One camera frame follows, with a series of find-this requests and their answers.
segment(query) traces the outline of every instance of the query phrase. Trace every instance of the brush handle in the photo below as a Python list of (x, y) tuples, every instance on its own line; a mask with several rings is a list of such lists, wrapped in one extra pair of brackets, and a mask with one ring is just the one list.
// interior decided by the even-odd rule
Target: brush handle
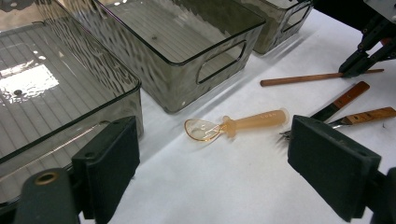
[(288, 121), (288, 111), (286, 109), (278, 109), (237, 120), (233, 120), (228, 116), (224, 116), (222, 125), (224, 125), (223, 131), (228, 134), (228, 137), (234, 137), (237, 130), (271, 127), (285, 124)]
[[(364, 74), (372, 74), (372, 73), (380, 73), (383, 72), (384, 69), (372, 69), (368, 70)], [(312, 75), (312, 76), (305, 76), (305, 77), (282, 77), (282, 78), (274, 78), (274, 79), (266, 79), (260, 81), (260, 85), (262, 87), (266, 86), (275, 86), (280, 84), (290, 84), (296, 82), (306, 82), (306, 81), (315, 81), (315, 80), (322, 80), (328, 78), (335, 78), (341, 77), (343, 73), (330, 73), (330, 74), (321, 74), (321, 75)]]
[(379, 119), (390, 119), (396, 117), (396, 111), (392, 107), (385, 107), (377, 110), (367, 111), (359, 114), (349, 115), (343, 118), (343, 122), (348, 125), (365, 123)]

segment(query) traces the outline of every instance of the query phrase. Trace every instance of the textured plastic surface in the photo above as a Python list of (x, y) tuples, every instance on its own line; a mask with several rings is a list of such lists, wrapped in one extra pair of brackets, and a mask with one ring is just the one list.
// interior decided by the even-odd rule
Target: textured plastic surface
[(234, 1), (71, 1), (65, 6), (175, 113), (239, 70), (264, 21)]
[(364, 190), (381, 157), (327, 124), (294, 116), (289, 164), (345, 221), (362, 217)]
[(262, 16), (266, 23), (254, 50), (265, 54), (295, 35), (312, 10), (311, 0), (236, 0)]
[(136, 116), (143, 132), (139, 78), (56, 1), (37, 3), (0, 10), (1, 205), (30, 175), (68, 166), (110, 121)]

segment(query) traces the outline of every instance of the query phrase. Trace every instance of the screw hole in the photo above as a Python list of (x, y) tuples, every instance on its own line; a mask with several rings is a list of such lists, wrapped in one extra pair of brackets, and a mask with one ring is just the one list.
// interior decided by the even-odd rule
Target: screw hole
[(15, 94), (15, 95), (18, 95), (18, 96), (19, 96), (19, 95), (22, 95), (22, 91), (21, 91), (21, 90), (15, 90), (15, 91), (14, 91), (14, 94)]
[(35, 180), (36, 185), (48, 185), (58, 178), (58, 174), (55, 172), (44, 173)]

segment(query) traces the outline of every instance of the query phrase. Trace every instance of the gray translucent container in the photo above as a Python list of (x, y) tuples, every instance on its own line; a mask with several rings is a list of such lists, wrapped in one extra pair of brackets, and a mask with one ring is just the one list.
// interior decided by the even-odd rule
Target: gray translucent container
[(33, 2), (0, 6), (0, 211), (109, 122), (135, 116), (143, 133), (140, 79), (56, 1)]
[(244, 68), (264, 20), (233, 0), (64, 0), (176, 113)]
[(265, 54), (295, 35), (313, 8), (312, 0), (235, 0), (264, 20), (254, 51)]

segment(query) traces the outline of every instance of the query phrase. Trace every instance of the wooden stick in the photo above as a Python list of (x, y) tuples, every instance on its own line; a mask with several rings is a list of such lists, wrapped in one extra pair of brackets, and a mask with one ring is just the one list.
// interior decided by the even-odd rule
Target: wooden stick
[[(364, 74), (372, 74), (372, 73), (380, 73), (383, 72), (384, 69), (372, 69), (367, 70)], [(305, 76), (305, 77), (282, 77), (282, 78), (274, 78), (274, 79), (266, 79), (260, 81), (260, 85), (262, 87), (265, 86), (275, 86), (280, 84), (289, 84), (295, 82), (304, 82), (304, 81), (315, 81), (315, 80), (322, 80), (334, 77), (341, 77), (343, 73), (330, 73), (330, 74), (322, 74), (322, 75), (312, 75), (312, 76)]]

